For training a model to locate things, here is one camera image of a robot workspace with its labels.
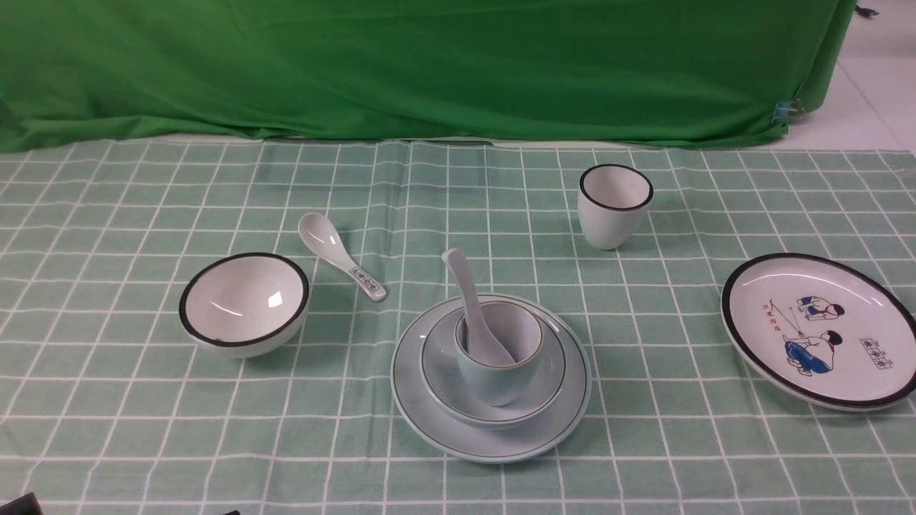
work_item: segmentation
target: cup rim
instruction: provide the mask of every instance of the cup rim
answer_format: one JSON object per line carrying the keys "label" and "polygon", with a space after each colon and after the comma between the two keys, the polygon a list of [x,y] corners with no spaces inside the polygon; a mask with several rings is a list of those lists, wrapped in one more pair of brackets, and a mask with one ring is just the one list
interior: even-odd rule
{"label": "cup rim", "polygon": [[512,303],[512,302],[505,302],[505,301],[486,301],[486,302],[482,302],[482,303],[480,304],[480,307],[483,308],[483,307],[484,307],[485,305],[487,305],[487,304],[508,304],[508,305],[510,305],[510,306],[512,306],[512,307],[519,308],[520,310],[522,310],[523,312],[525,312],[525,314],[526,314],[528,317],[530,317],[531,320],[533,320],[533,321],[535,322],[535,324],[538,326],[538,334],[540,335],[540,336],[538,337],[538,346],[535,347],[534,352],[532,352],[532,353],[530,354],[530,356],[526,357],[525,359],[523,359],[523,360],[521,360],[521,361],[519,361],[519,362],[517,362],[517,363],[513,363],[512,365],[501,365],[501,366],[500,366],[500,365],[488,365],[487,363],[481,363],[481,362],[477,361],[476,359],[474,359],[473,357],[471,357],[471,355],[468,354],[466,350],[464,350],[464,347],[462,347],[462,346],[458,343],[458,342],[459,342],[459,340],[458,340],[458,331],[459,331],[459,329],[461,328],[462,322],[464,322],[464,313],[462,313],[461,316],[458,317],[458,321],[455,322],[455,329],[454,329],[455,346],[458,347],[458,351],[461,352],[465,357],[467,357],[468,359],[470,359],[471,361],[473,361],[475,365],[478,365],[478,366],[484,367],[484,368],[489,368],[489,369],[491,369],[491,370],[512,370],[512,369],[514,369],[514,368],[519,368],[519,367],[525,366],[525,365],[527,365],[528,363],[530,363],[531,360],[533,360],[535,357],[538,356],[538,354],[540,354],[541,348],[544,347],[544,329],[540,326],[540,320],[538,319],[538,317],[535,316],[535,314],[534,314],[533,312],[531,312],[531,310],[529,310],[528,308],[526,308],[526,307],[524,307],[524,306],[519,306],[519,305],[514,304],[514,303]]}
{"label": "cup rim", "polygon": [[[622,168],[622,169],[625,169],[625,170],[632,171],[633,173],[636,173],[639,177],[642,178],[643,181],[645,181],[645,182],[649,185],[649,194],[646,195],[646,199],[643,200],[641,203],[639,203],[639,204],[633,206],[633,207],[614,207],[614,206],[611,206],[611,205],[607,205],[607,204],[605,204],[605,203],[600,203],[600,202],[598,202],[598,201],[597,201],[591,194],[589,194],[589,192],[585,189],[585,177],[587,177],[589,173],[591,173],[591,172],[593,172],[593,171],[595,171],[595,170],[598,170],[599,168],[604,168],[604,167]],[[604,209],[606,209],[606,210],[609,210],[609,211],[621,211],[621,212],[625,212],[625,211],[636,211],[637,209],[639,209],[639,208],[641,208],[641,207],[645,207],[647,204],[649,204],[649,202],[651,202],[652,196],[655,194],[655,188],[652,186],[652,181],[650,181],[649,178],[646,177],[646,175],[645,175],[643,172],[641,172],[641,171],[639,171],[639,170],[636,170],[635,168],[629,167],[629,166],[627,166],[627,165],[620,165],[620,164],[615,164],[615,163],[602,163],[602,164],[594,165],[592,168],[590,168],[590,169],[586,170],[585,172],[583,172],[582,176],[579,178],[579,191],[582,192],[583,195],[585,195],[585,198],[588,199],[589,202],[591,202],[591,203],[597,205],[598,207],[602,207],[602,208],[604,208]]]}
{"label": "cup rim", "polygon": [[[228,263],[229,261],[234,261],[236,259],[241,259],[241,258],[276,259],[282,262],[283,264],[287,265],[288,267],[292,268],[292,270],[296,272],[296,275],[299,276],[299,279],[302,282],[302,298],[300,299],[299,306],[296,307],[296,311],[292,314],[292,316],[289,317],[289,319],[286,322],[281,324],[279,327],[275,328],[273,331],[267,334],[262,334],[258,336],[257,338],[251,338],[249,340],[244,340],[241,342],[224,342],[222,340],[216,340],[209,336],[205,336],[200,331],[198,331],[196,327],[194,327],[194,324],[191,322],[191,319],[188,318],[187,304],[188,304],[188,297],[189,295],[191,295],[191,290],[194,289],[194,286],[197,284],[197,281],[200,280],[200,278],[202,278],[204,274],[206,274],[210,270],[213,270],[214,268],[217,268],[220,265]],[[269,252],[245,252],[243,254],[235,254],[233,256],[224,257],[222,259],[219,259],[211,263],[210,265],[208,265],[206,268],[198,272],[196,275],[194,275],[194,277],[190,281],[188,281],[188,284],[184,287],[184,291],[181,293],[181,298],[179,300],[179,305],[178,305],[178,317],[181,322],[181,326],[184,328],[184,330],[188,334],[193,336],[195,339],[197,339],[199,342],[213,345],[216,347],[221,347],[221,348],[245,347],[245,346],[255,345],[255,344],[260,344],[261,342],[265,342],[266,340],[269,340],[273,338],[274,336],[277,336],[278,334],[282,333],[290,325],[292,325],[294,322],[299,320],[299,318],[302,316],[302,313],[305,311],[305,306],[309,302],[309,297],[310,297],[309,278],[306,277],[305,272],[302,271],[302,268],[299,265],[297,265],[294,261],[286,257],[283,257],[279,254],[273,254]]]}

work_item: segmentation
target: pale blue cup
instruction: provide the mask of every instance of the pale blue cup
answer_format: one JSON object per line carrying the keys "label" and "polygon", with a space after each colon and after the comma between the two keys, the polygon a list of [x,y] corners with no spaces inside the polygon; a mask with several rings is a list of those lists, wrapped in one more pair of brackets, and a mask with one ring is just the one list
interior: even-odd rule
{"label": "pale blue cup", "polygon": [[484,320],[493,336],[506,348],[515,363],[495,367],[475,360],[467,353],[467,325],[464,315],[455,325],[458,369],[478,399],[492,406],[515,400],[534,378],[540,364],[544,334],[538,318],[522,306],[504,301],[481,304]]}

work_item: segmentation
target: white spoon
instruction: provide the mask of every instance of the white spoon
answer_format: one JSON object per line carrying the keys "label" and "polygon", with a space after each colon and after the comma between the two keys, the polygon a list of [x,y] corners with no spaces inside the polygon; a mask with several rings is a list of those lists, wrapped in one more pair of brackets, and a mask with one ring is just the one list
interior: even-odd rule
{"label": "white spoon", "polygon": [[484,312],[480,309],[480,299],[477,298],[477,288],[474,286],[474,276],[464,253],[457,248],[451,248],[442,254],[442,261],[448,265],[455,282],[458,283],[458,289],[461,290],[464,319],[467,323],[467,354],[493,367],[513,365],[515,359],[486,325]]}
{"label": "white spoon", "polygon": [[318,213],[309,213],[299,220],[299,236],[315,256],[323,258],[356,281],[372,302],[382,302],[388,295],[385,288],[346,253],[337,229],[330,220]]}

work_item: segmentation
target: blue clothing figure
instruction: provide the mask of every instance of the blue clothing figure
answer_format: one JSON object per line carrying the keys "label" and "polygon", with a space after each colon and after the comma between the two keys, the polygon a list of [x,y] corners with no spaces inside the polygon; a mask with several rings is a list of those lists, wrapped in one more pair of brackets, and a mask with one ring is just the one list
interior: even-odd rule
{"label": "blue clothing figure", "polygon": [[843,343],[843,337],[834,331],[827,331],[820,336],[805,336],[799,332],[798,338],[782,340],[786,343],[786,356],[789,364],[798,368],[799,374],[810,377],[815,374],[826,374],[834,369],[834,347]]}
{"label": "blue clothing figure", "polygon": [[846,313],[843,306],[831,304],[820,297],[802,297],[797,302],[799,311],[808,320],[834,320]]}

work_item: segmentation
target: tableware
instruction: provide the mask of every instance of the tableware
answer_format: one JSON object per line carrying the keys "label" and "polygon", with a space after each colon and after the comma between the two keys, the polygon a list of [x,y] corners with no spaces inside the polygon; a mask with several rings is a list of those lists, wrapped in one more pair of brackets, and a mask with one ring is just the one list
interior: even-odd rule
{"label": "tableware", "polygon": [[464,317],[467,320],[467,337],[464,339],[464,350],[468,357],[476,363],[487,366],[502,367],[516,363],[516,359],[509,354],[506,347],[493,335],[487,320],[480,308],[477,297],[477,288],[474,286],[474,275],[467,264],[464,253],[457,248],[446,250],[442,254],[442,261],[448,265],[452,272],[458,289],[461,291],[461,300],[464,304]]}
{"label": "tableware", "polygon": [[382,302],[388,295],[385,287],[373,279],[347,254],[337,229],[322,214],[308,213],[299,220],[299,236],[315,256],[331,263],[350,276],[372,302]]}
{"label": "tableware", "polygon": [[543,356],[529,386],[517,399],[494,407],[470,390],[458,368],[454,326],[461,321],[456,309],[432,328],[420,351],[420,373],[427,391],[445,412],[468,425],[486,429],[516,427],[547,410],[560,393],[566,370],[563,348],[557,335],[538,319],[544,333]]}
{"label": "tableware", "polygon": [[602,164],[579,179],[579,224],[585,240],[611,250],[633,235],[646,213],[654,190],[645,175],[624,165]]}
{"label": "tableware", "polygon": [[305,272],[289,259],[238,254],[195,275],[181,294],[178,314],[201,347],[230,357],[259,356],[299,331],[309,292]]}
{"label": "tableware", "polygon": [[481,302],[506,301],[524,306],[556,334],[566,360],[560,394],[534,419],[503,431],[456,421],[424,388],[417,356],[432,327],[461,309],[451,299],[420,315],[398,341],[391,359],[391,391],[404,421],[426,443],[443,452],[478,463],[511,463],[540,455],[562,442],[585,414],[592,393],[592,372],[585,349],[563,320],[544,308],[507,295],[484,294]]}
{"label": "tableware", "polygon": [[770,254],[738,267],[722,317],[764,378],[813,404],[886,408],[916,389],[916,323],[890,292],[840,263]]}
{"label": "tableware", "polygon": [[544,334],[540,322],[523,306],[512,302],[491,301],[481,305],[486,324],[512,355],[511,365],[493,366],[481,363],[467,352],[466,315],[455,324],[453,341],[458,348],[458,368],[464,382],[478,399],[504,406],[524,391],[540,365]]}

